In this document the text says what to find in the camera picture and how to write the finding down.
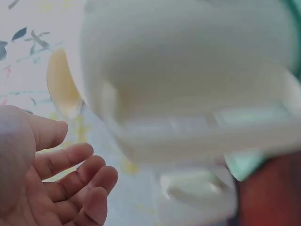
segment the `leaf pattern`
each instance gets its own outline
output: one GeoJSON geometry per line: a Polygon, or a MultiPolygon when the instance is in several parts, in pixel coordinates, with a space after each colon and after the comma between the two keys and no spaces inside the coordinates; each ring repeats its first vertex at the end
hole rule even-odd
{"type": "Polygon", "coordinates": [[[8,5],[8,9],[12,9],[18,2],[19,0],[14,0],[12,3],[8,5]]]}
{"type": "Polygon", "coordinates": [[[30,48],[30,55],[33,55],[36,53],[36,44],[38,43],[42,48],[48,48],[49,43],[46,41],[41,40],[40,38],[43,37],[43,35],[50,34],[50,32],[42,32],[39,35],[36,35],[34,33],[34,30],[31,32],[32,38],[25,39],[24,41],[33,41],[33,46],[30,48]]]}
{"type": "Polygon", "coordinates": [[[19,38],[23,37],[24,35],[26,35],[26,33],[27,33],[27,27],[22,28],[21,30],[17,31],[14,34],[13,38],[11,39],[11,41],[14,42],[16,39],[19,39],[19,38]]]}

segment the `blurry white object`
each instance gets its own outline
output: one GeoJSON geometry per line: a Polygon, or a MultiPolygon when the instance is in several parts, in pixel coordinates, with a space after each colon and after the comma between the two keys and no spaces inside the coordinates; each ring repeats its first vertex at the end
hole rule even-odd
{"type": "Polygon", "coordinates": [[[286,70],[297,67],[298,35],[282,1],[88,0],[84,10],[70,71],[130,160],[211,159],[299,138],[301,89],[286,70]],[[293,116],[216,123],[278,105],[293,116]]]}
{"type": "Polygon", "coordinates": [[[232,217],[238,202],[232,176],[223,167],[163,174],[154,196],[164,226],[217,223],[232,217]]]}

